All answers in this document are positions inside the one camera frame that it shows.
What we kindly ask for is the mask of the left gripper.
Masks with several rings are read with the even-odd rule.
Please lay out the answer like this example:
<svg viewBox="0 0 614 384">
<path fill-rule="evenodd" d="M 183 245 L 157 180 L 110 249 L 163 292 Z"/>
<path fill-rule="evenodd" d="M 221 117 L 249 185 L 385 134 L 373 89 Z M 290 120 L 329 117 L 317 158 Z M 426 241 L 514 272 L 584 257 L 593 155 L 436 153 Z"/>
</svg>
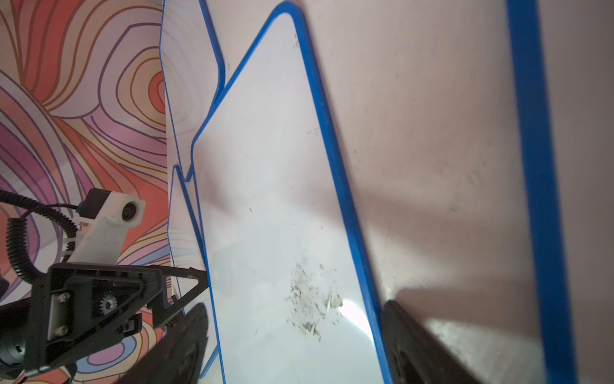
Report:
<svg viewBox="0 0 614 384">
<path fill-rule="evenodd" d="M 34 377 L 120 343 L 151 326 L 167 330 L 209 286 L 194 268 L 63 262 L 32 283 L 23 369 Z"/>
</svg>

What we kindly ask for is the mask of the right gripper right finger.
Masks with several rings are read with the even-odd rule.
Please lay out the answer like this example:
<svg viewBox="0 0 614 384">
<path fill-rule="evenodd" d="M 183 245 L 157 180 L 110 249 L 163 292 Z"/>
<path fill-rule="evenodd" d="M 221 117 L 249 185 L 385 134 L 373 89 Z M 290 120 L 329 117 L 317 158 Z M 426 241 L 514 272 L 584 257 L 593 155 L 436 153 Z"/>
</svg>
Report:
<svg viewBox="0 0 614 384">
<path fill-rule="evenodd" d="M 383 340 L 394 383 L 479 382 L 394 300 L 383 306 Z"/>
</svg>

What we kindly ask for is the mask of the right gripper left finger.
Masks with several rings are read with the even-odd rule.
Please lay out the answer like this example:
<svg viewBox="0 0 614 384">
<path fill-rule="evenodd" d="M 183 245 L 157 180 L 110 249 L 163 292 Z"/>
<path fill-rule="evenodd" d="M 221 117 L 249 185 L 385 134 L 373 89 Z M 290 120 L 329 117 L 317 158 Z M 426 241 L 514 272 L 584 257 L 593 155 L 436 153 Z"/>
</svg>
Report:
<svg viewBox="0 0 614 384">
<path fill-rule="evenodd" d="M 196 383 L 208 343 L 206 307 L 198 304 L 119 383 Z"/>
</svg>

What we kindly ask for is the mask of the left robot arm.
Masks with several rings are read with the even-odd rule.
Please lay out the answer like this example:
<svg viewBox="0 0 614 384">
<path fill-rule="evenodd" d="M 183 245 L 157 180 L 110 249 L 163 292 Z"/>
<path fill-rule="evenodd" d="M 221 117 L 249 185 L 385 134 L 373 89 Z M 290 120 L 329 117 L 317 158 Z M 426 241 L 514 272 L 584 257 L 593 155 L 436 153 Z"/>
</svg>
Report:
<svg viewBox="0 0 614 384">
<path fill-rule="evenodd" d="M 121 383 L 196 383 L 203 376 L 209 319 L 199 296 L 206 271 L 129 266 L 118 256 L 146 205 L 94 188 L 76 205 L 41 203 L 13 191 L 1 203 L 9 272 L 1 276 L 1 376 L 27 379 L 63 370 L 115 347 L 149 324 L 161 342 L 119 377 Z"/>
</svg>

